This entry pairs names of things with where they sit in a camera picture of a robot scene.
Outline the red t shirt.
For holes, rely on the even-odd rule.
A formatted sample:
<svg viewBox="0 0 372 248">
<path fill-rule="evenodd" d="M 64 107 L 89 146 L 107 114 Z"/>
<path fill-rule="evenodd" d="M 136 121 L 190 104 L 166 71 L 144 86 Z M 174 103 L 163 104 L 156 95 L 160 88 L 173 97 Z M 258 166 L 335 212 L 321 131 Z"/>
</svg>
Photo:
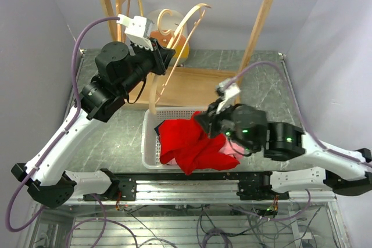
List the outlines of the red t shirt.
<svg viewBox="0 0 372 248">
<path fill-rule="evenodd" d="M 220 134 L 209 138 L 201 126 L 195 121 L 195 112 L 189 119 L 165 120 L 160 127 L 160 163 L 163 165 L 177 165 L 187 175 L 197 169 L 192 163 L 210 141 L 220 142 L 224 145 L 227 138 Z"/>
</svg>

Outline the pink t shirt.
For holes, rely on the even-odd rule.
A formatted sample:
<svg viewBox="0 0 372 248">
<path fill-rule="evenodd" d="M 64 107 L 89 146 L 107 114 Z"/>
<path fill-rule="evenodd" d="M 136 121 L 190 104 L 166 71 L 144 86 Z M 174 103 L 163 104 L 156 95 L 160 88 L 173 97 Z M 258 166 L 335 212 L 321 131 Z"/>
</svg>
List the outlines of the pink t shirt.
<svg viewBox="0 0 372 248">
<path fill-rule="evenodd" d="M 239 161 L 248 153 L 247 149 L 228 140 L 224 140 L 224 145 L 217 141 L 210 141 L 192 163 L 197 169 L 228 170 L 239 165 Z"/>
</svg>

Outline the navy blue t shirt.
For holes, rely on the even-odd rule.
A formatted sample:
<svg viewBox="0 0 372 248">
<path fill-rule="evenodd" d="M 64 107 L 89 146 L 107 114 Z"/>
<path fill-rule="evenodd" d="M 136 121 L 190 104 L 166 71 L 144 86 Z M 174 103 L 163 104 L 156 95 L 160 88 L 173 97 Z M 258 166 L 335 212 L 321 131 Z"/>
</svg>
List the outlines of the navy blue t shirt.
<svg viewBox="0 0 372 248">
<path fill-rule="evenodd" d="M 159 125 L 157 125 L 157 126 L 154 128 L 154 130 L 155 130 L 157 136 L 160 136 L 160 127 L 161 127 L 161 125 L 162 125 L 162 123 L 160 123 Z"/>
</svg>

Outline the wooden hanger with metal hook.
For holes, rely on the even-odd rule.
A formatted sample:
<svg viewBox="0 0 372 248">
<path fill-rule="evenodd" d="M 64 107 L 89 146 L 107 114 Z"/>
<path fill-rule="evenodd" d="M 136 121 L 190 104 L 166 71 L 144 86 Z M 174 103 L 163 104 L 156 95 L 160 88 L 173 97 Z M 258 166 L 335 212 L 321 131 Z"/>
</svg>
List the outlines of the wooden hanger with metal hook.
<svg viewBox="0 0 372 248">
<path fill-rule="evenodd" d="M 125 2 L 127 3 L 127 6 L 126 6 L 125 13 L 123 13 L 123 4 Z M 131 0 L 115 0 L 116 14 L 117 15 L 125 14 L 126 16 L 128 16 L 129 11 L 130 11 L 130 3 L 131 3 Z M 122 26 L 121 24 L 117 24 L 117 40 L 120 41 L 120 42 L 123 42 L 123 43 L 126 42 L 126 35 L 124 33 L 124 26 Z"/>
</svg>

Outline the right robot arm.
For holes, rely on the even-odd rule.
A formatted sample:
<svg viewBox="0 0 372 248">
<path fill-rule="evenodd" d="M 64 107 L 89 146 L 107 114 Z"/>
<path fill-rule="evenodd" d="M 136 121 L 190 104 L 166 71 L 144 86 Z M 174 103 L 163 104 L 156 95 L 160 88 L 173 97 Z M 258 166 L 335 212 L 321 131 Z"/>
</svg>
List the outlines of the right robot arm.
<svg viewBox="0 0 372 248">
<path fill-rule="evenodd" d="M 347 151 L 317 143 L 308 132 L 283 122 L 267 120 L 266 112 L 237 104 L 218 110 L 218 102 L 195 116 L 211 138 L 225 135 L 245 148 L 246 156 L 262 152 L 272 161 L 299 161 L 311 167 L 297 171 L 272 171 L 256 185 L 263 199 L 275 193 L 301 190 L 333 191 L 342 196 L 359 196 L 371 191 L 371 162 L 368 149 Z"/>
</svg>

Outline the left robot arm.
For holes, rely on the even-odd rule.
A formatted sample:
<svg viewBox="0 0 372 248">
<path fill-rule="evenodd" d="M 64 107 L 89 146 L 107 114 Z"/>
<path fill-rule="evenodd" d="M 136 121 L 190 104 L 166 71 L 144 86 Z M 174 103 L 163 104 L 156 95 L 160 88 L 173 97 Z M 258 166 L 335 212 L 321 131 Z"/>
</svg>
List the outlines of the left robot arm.
<svg viewBox="0 0 372 248">
<path fill-rule="evenodd" d="M 165 74 L 176 52 L 154 38 L 149 42 L 149 49 L 134 42 L 106 44 L 95 58 L 97 75 L 82 89 L 64 124 L 32 160 L 13 166 L 12 174 L 25 181 L 34 201 L 54 209 L 72 196 L 114 200 L 122 192 L 120 179 L 105 168 L 71 172 L 66 167 L 79 145 L 129 102 L 130 92 L 149 73 Z"/>
</svg>

